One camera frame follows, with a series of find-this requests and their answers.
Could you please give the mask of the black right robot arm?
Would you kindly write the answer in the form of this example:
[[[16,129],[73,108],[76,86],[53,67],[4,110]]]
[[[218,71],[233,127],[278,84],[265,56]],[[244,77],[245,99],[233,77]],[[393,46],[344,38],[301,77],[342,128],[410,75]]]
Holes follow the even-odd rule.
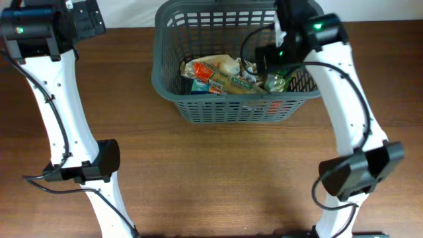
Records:
[[[404,158],[369,107],[358,79],[348,33],[336,14],[314,1],[276,1],[275,44],[256,49],[259,73],[306,69],[326,106],[338,157],[319,164],[316,185],[327,192],[309,237],[351,237],[359,209]]]

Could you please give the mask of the beige food bag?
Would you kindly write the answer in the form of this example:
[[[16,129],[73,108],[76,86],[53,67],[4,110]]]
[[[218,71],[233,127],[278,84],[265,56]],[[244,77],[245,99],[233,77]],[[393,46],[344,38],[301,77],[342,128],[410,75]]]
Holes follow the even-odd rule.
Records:
[[[240,65],[239,62],[233,59],[231,56],[227,54],[219,54],[219,55],[211,55],[205,56],[198,59],[193,59],[188,63],[182,63],[180,66],[180,74],[183,77],[187,78],[195,78],[194,75],[194,64],[195,63],[208,63],[222,73],[226,73],[228,75],[238,75],[240,73]]]

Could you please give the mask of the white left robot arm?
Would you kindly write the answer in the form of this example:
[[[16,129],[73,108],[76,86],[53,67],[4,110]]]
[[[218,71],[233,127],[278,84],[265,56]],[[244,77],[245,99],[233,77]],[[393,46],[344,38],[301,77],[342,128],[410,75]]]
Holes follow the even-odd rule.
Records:
[[[93,137],[75,76],[77,43],[105,31],[96,1],[12,0],[1,11],[1,54],[31,86],[50,143],[50,162],[26,182],[43,189],[72,180],[88,196],[103,237],[137,237],[118,185],[118,142]]]

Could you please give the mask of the brown clear snack bag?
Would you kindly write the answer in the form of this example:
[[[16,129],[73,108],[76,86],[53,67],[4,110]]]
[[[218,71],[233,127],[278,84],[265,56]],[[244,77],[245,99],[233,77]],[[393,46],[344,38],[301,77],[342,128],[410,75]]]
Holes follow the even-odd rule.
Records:
[[[242,79],[254,85],[258,85],[259,83],[264,82],[263,77],[258,75],[255,63],[242,60],[241,58],[237,58],[237,61],[239,63],[240,75]]]

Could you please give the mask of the green lid spice jar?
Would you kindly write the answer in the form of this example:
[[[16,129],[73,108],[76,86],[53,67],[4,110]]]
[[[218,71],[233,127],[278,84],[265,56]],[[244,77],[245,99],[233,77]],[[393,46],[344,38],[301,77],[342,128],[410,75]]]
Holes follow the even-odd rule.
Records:
[[[292,81],[292,74],[269,73],[264,84],[264,89],[268,92],[286,92]]]

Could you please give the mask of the red spaghetti packet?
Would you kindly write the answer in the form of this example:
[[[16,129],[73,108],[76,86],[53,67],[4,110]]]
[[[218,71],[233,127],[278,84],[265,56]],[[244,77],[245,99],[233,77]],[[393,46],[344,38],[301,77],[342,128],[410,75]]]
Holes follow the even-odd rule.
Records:
[[[197,79],[227,94],[266,94],[264,89],[238,77],[223,73],[209,63],[195,62],[194,74]]]

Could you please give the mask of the blue tissue multipack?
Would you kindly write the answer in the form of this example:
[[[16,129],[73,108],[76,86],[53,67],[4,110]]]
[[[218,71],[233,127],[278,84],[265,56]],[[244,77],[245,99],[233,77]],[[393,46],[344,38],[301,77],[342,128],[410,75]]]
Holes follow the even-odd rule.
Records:
[[[222,95],[222,90],[217,87],[211,86],[199,79],[194,79],[191,87],[192,95],[203,95],[203,94],[217,94]]]

